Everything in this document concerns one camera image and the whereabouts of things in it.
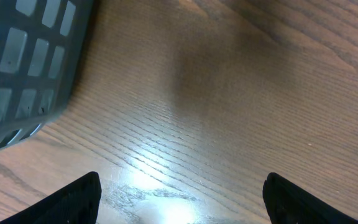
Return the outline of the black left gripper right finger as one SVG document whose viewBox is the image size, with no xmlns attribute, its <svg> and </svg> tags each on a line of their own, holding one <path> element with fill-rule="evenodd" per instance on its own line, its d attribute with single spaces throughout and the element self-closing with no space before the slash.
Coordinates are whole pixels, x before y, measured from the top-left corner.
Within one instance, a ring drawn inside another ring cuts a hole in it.
<svg viewBox="0 0 358 224">
<path fill-rule="evenodd" d="M 358 224 L 358 220 L 340 212 L 275 172 L 267 176 L 262 197 L 273 224 Z"/>
</svg>

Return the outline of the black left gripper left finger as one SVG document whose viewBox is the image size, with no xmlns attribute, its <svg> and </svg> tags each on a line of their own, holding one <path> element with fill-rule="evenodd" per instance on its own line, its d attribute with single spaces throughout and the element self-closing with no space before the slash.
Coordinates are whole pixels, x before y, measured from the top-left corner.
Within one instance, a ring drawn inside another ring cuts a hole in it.
<svg viewBox="0 0 358 224">
<path fill-rule="evenodd" d="M 95 224 L 101 200 L 97 172 L 89 172 L 0 224 Z"/>
</svg>

